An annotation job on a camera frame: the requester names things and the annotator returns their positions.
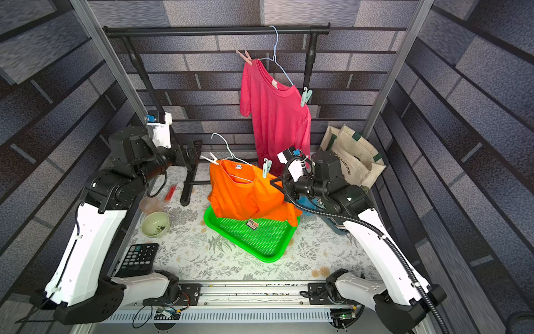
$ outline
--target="vertical metal pole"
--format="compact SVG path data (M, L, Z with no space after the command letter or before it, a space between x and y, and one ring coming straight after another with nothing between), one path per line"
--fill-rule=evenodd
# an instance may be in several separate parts
M311 72L313 70L313 63L315 63L315 48L317 47L317 33L310 34L310 44L308 44L308 50L306 51L306 67L304 68L304 83L302 83L302 90L304 87L310 85Z
M391 90L393 83L395 83L395 79L397 79L397 76L401 71L401 67L404 64L404 61L406 60L406 57L412 48L413 42L415 42L415 38L417 37L419 30L421 30L421 26L427 18L428 12L430 11L430 7L432 7L433 3L434 0L419 0L412 20L410 21L410 24L406 29L406 33L404 34L403 41L400 44L397 53L395 54L393 64L386 75L386 80L384 80L384 84L382 85L382 88L376 97L376 101L371 109L371 113L365 121L364 130L362 133L362 136L365 139L369 138L371 130L374 127L374 123L376 122L382 107L384 104L386 104L386 98L388 97L389 91Z
M122 42L124 43L124 46L126 47L126 51L128 51L130 60L133 66L135 67L135 69L137 70L139 77L145 84L148 94L152 98L152 101L154 101L154 105L156 106L156 109L159 112L164 112L163 107L161 106L161 103L158 100L158 97L156 95L156 91L154 90L154 87L152 86L152 82L150 82L150 78L148 77L148 74L146 73L145 65L143 65L143 60L141 59L141 56L135 50L134 45L132 44L129 37L122 37Z
M98 51L100 51L100 54L102 54L102 57L106 60L111 73L113 73L113 76L117 79L117 82L132 105L133 110L135 110L137 116L141 119L141 122L146 124L146 108L135 91L134 85L130 82L130 79L128 79L128 75L122 67L121 61L113 50L106 34L104 34L104 30L100 27L89 3L87 0L70 0L70 3L72 4L72 7L74 7L76 14L78 14L80 21L82 21L83 26L86 28L93 42L96 44Z

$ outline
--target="gray brick wallpaper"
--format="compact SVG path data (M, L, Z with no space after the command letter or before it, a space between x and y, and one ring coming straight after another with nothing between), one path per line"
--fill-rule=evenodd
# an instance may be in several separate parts
M314 106L312 144L316 145L327 126L321 119L344 120L352 122L355 130L362 129L417 1L129 0L90 1L89 4L100 24L108 27L285 26L330 22L330 34L319 36L310 81L314 90L310 102ZM308 39L307 35L280 35L277 46L278 62L298 88L304 79ZM238 111L244 62L235 50L248 50L253 58L272 57L275 35L133 37L131 40L143 59L159 102L173 108L175 131L198 135L253 133L250 122L241 121L244 117ZM111 43L143 103L154 108L122 41L111 39ZM264 61L264 65L276 80L289 84L278 66L270 61ZM206 121L188 121L193 119Z
M382 217L445 288L454 333L503 333L534 309L531 13L435 0L371 136L389 161L372 189Z
M14 322L34 309L28 295L59 264L74 202L109 154L100 135L134 114L68 0L2 5L0 114L0 327L67 333L54 322Z

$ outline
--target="green bowl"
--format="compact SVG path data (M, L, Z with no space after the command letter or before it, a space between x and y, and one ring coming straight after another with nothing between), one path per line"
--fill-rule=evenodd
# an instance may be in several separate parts
M141 232L149 238L160 238L170 229L169 215L165 212L154 212L143 219Z

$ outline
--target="orange t-shirt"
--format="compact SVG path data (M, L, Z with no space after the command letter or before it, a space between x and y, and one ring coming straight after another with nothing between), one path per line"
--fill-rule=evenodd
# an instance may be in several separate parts
M284 194L271 186L269 181L276 178L275 176L267 174L267 178L263 178L261 169L240 162L217 162L219 165L210 164L209 167L212 190L208 196L217 217L237 220L287 220L291 226L298 226L297 216L300 216L302 211L296 209L293 204L284 202Z

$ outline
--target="canvas bag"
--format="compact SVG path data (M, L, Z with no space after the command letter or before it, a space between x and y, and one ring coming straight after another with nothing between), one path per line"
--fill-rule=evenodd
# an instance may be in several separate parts
M378 150L346 125L341 129L329 126L320 147L323 151L331 150L339 158L347 182L364 187L365 191L386 167Z

